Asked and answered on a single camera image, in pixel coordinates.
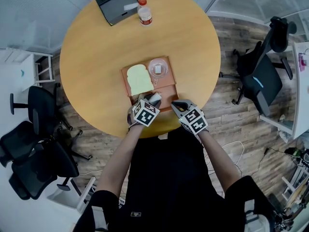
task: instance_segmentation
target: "black shirt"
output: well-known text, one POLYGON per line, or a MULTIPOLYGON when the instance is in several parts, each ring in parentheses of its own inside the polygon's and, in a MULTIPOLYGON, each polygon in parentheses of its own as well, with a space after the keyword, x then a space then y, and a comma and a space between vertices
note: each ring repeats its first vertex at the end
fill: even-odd
POLYGON ((244 204, 255 200, 255 212, 273 226, 270 203, 249 176, 219 196, 211 184, 203 146, 183 128, 169 132, 167 140, 139 139, 135 148, 126 203, 97 191, 74 232, 93 232, 92 207, 102 207, 108 231, 244 231, 244 204))

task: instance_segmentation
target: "slice of bread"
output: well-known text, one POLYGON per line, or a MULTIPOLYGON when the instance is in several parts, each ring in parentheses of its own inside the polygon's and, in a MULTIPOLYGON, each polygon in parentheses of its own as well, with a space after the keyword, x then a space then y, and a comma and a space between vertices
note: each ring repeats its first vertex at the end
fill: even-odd
POLYGON ((154 85, 151 82, 150 75, 145 65, 134 65, 128 69, 126 74, 127 82, 131 87, 132 96, 154 90, 154 85))

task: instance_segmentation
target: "chair wheel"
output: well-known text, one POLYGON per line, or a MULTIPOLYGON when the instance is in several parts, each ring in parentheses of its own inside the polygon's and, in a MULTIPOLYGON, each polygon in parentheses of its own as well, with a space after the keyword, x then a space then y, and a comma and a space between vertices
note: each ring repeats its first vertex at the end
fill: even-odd
POLYGON ((77 133, 77 136, 81 136, 82 134, 83 134, 83 131, 79 130, 78 133, 77 133))

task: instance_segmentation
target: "hand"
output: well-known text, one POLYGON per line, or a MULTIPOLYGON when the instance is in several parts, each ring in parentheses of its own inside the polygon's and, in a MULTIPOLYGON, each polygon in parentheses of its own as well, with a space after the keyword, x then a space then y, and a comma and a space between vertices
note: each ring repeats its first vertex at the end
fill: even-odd
POLYGON ((134 114, 132 112, 132 109, 134 106, 136 106, 136 104, 140 101, 140 100, 144 100, 146 103, 154 106, 155 108, 159 109, 160 105, 161 105, 161 96, 158 94, 158 93, 155 93, 155 94, 140 94, 138 96, 138 98, 136 99, 136 101, 134 102, 134 105, 131 106, 127 112, 127 123, 129 125, 129 129, 132 127, 132 126, 135 126, 135 125, 140 125, 140 126, 143 126, 141 123, 137 122, 135 119, 134 119, 134 114))

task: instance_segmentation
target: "orange tray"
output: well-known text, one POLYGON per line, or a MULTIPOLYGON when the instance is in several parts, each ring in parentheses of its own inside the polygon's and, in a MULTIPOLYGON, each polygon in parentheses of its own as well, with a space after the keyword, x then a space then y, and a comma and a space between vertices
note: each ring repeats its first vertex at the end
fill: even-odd
MULTIPOLYGON (((160 112, 165 112, 165 111, 172 110, 172 107, 170 106, 170 104, 171 104, 172 101, 178 99, 178 93, 177 93, 177 89, 176 89, 176 81, 175 81, 173 69, 170 65, 169 58, 168 57, 159 57, 159 58, 162 58, 166 61, 166 63, 169 66, 169 71, 168 71, 166 76, 158 79, 156 85, 154 85, 155 78, 149 74, 151 81, 152 81, 154 88, 155 88, 154 90, 149 91, 149 93, 154 94, 154 93, 158 92, 158 93, 161 94, 162 100, 161 100, 161 105, 160 105, 159 109, 160 109, 160 112)), ((143 65, 146 66, 146 69, 148 69, 148 65, 149 65, 151 60, 148 60, 148 61, 145 61, 145 62, 142 62, 142 63, 136 63, 136 64, 143 64, 143 65)), ((128 81, 127 81, 127 74, 126 73, 127 73, 128 69, 130 67, 132 67, 136 64, 132 64, 128 67, 124 67, 121 70, 123 81, 124 81, 124 84, 125 84, 126 95, 130 98, 132 105, 134 104, 135 100, 138 98, 138 95, 134 95, 134 96, 131 95, 131 87, 130 87, 128 81)))

